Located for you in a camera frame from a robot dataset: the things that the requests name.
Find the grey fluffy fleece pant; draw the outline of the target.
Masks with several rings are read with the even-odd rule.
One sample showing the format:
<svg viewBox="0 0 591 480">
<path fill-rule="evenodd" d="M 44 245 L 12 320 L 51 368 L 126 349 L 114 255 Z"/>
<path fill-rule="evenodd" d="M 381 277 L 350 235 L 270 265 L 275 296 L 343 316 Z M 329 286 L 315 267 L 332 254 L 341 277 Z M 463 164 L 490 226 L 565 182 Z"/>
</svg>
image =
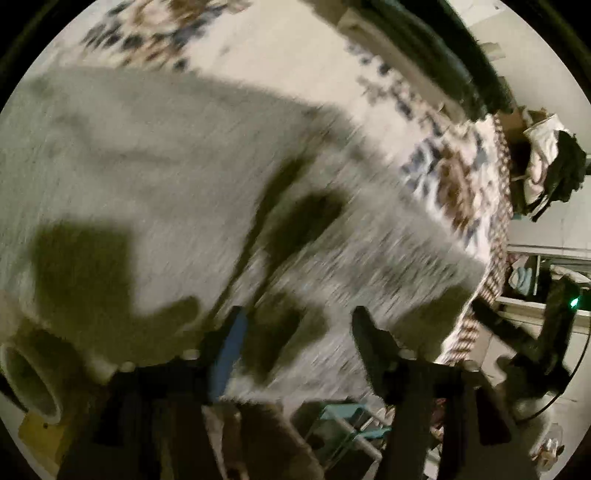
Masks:
<svg viewBox="0 0 591 480">
<path fill-rule="evenodd" d="M 1 113 L 2 294 L 114 365 L 166 362 L 242 306 L 226 397 L 363 397 L 353 308 L 434 359 L 484 270 L 332 107 L 63 68 Z"/>
</svg>

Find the teal plastic stool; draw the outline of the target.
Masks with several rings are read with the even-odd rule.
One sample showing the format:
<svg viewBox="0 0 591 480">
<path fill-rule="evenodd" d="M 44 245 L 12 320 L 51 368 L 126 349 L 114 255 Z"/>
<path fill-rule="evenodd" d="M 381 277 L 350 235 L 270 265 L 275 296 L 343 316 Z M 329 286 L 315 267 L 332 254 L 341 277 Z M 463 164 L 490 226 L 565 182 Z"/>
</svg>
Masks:
<svg viewBox="0 0 591 480">
<path fill-rule="evenodd" d="M 391 424 L 367 405 L 324 404 L 304 430 L 304 441 L 325 467 L 356 451 L 380 462 L 390 431 Z"/>
</svg>

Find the white cylindrical tube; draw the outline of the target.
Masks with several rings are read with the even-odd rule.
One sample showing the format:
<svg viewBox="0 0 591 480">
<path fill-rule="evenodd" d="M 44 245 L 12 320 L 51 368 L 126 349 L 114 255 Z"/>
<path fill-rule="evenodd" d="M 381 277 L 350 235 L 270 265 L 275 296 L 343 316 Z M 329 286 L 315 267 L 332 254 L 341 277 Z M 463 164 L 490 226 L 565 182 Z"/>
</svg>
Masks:
<svg viewBox="0 0 591 480">
<path fill-rule="evenodd" d="M 1 369 L 17 399 L 48 424 L 58 424 L 64 413 L 64 372 L 58 356 L 44 348 L 5 343 Z"/>
</svg>

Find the white shelf unit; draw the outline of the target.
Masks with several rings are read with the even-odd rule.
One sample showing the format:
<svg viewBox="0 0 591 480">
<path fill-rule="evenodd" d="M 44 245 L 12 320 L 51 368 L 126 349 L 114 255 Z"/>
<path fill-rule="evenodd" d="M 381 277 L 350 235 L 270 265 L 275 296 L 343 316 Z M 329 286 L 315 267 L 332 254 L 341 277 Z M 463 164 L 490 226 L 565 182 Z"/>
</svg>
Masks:
<svg viewBox="0 0 591 480">
<path fill-rule="evenodd" d="M 581 289 L 575 326 L 590 320 L 590 251 L 575 248 L 510 245 L 506 279 L 497 303 L 510 319 L 540 324 L 552 287 L 569 278 Z"/>
</svg>

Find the hanging white and black clothes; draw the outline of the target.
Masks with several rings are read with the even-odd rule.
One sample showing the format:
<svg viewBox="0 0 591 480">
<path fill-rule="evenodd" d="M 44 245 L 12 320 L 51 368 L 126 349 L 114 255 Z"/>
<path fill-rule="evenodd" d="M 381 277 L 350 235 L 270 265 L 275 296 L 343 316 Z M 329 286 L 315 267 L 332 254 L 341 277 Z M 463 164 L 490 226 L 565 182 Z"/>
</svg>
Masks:
<svg viewBox="0 0 591 480">
<path fill-rule="evenodd" d="M 525 130 L 531 154 L 523 184 L 526 214 L 537 222 L 553 203 L 568 203 L 582 189 L 590 155 L 556 114 Z"/>
</svg>

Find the floral cream bed blanket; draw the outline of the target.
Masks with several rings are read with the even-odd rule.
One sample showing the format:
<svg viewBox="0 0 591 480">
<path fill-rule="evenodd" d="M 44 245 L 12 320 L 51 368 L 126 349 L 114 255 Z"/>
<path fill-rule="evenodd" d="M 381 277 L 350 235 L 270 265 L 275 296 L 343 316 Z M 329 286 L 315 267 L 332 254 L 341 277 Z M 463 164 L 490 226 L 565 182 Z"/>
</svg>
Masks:
<svg viewBox="0 0 591 480">
<path fill-rule="evenodd" d="M 98 1 L 58 35 L 49 71 L 162 71 L 335 107 L 400 176 L 498 295 L 510 207 L 492 115 L 454 123 L 380 56 L 339 32 L 344 1 Z"/>
</svg>

